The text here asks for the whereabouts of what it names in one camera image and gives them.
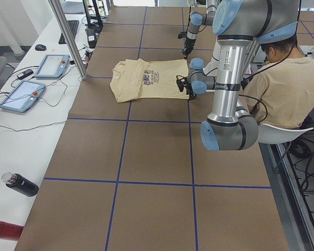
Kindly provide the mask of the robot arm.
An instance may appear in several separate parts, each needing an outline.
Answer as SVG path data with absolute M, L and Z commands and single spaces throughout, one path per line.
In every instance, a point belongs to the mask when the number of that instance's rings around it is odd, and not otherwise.
M 278 42 L 296 33 L 300 1 L 222 1 L 212 23 L 220 57 L 217 77 L 203 72 L 202 60 L 192 59 L 188 81 L 196 94 L 213 87 L 212 112 L 201 123 L 201 140 L 211 151 L 245 150 L 257 140 L 258 126 L 238 100 L 246 50 L 258 44 Z
M 215 13 L 221 1 L 206 1 L 206 13 L 200 14 L 199 12 L 190 12 L 189 13 L 189 20 L 187 25 L 187 30 L 182 31 L 178 34 L 178 38 L 185 39 L 185 45 L 182 50 L 182 54 L 184 59 L 192 52 L 197 35 L 201 32 L 200 27 L 201 25 L 212 26 Z

